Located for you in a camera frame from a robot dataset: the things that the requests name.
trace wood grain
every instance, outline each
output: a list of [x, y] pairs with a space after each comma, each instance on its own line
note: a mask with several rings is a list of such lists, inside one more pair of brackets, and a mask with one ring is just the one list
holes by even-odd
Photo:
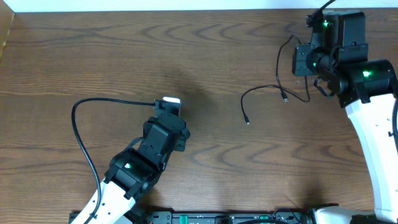
[[11, 28], [12, 20], [14, 18], [14, 12], [0, 0], [0, 60], [2, 52], [6, 46], [6, 40]]
[[[191, 138], [140, 204], [176, 211], [265, 211], [337, 202], [372, 209], [356, 133], [338, 102], [310, 88], [311, 103], [276, 90], [279, 46], [308, 40], [308, 10], [18, 14], [0, 64], [0, 220], [66, 223], [95, 191], [73, 135], [74, 102], [104, 96], [183, 101]], [[398, 9], [367, 9], [369, 58], [398, 66]], [[294, 43], [282, 51], [283, 86]], [[78, 128], [103, 177], [111, 158], [141, 136], [146, 107], [87, 103]]]

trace green led light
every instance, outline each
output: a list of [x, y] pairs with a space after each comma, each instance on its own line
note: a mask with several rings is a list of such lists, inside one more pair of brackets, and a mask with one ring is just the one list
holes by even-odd
[[363, 71], [362, 73], [363, 73], [364, 77], [368, 77], [368, 76], [372, 75], [372, 73], [369, 71]]
[[328, 22], [327, 20], [323, 21], [323, 26], [326, 27], [326, 28], [327, 28], [330, 24], [331, 24], [331, 23]]

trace wooden table surface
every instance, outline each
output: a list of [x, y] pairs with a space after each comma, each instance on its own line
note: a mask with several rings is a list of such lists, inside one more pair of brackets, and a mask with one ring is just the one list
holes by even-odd
[[[398, 67], [398, 9], [367, 9], [369, 58]], [[70, 112], [86, 97], [153, 101], [180, 97], [191, 131], [143, 207], [176, 211], [266, 211], [336, 202], [373, 208], [372, 186], [354, 128], [336, 99], [310, 87], [311, 103], [277, 90], [279, 46], [291, 32], [310, 38], [311, 10], [17, 14], [0, 64], [0, 222], [66, 223], [93, 195], [93, 174]], [[280, 79], [305, 97], [291, 73]], [[154, 110], [90, 102], [78, 128], [100, 177]]]

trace green terminal block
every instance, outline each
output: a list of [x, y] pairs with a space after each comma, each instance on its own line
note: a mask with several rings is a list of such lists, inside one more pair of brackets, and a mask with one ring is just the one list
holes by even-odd
[[188, 224], [188, 215], [180, 216], [180, 224]]
[[260, 219], [269, 219], [269, 217], [266, 216], [266, 215], [262, 215], [262, 216], [260, 216]]

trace cable connector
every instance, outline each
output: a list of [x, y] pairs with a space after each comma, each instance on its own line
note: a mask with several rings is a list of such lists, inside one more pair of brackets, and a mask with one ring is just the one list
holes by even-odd
[[246, 122], [246, 124], [250, 124], [249, 118], [246, 114], [244, 115], [244, 121]]
[[281, 91], [280, 94], [282, 95], [282, 98], [284, 99], [285, 103], [289, 102], [289, 99], [287, 98], [287, 94], [285, 93], [285, 91]]

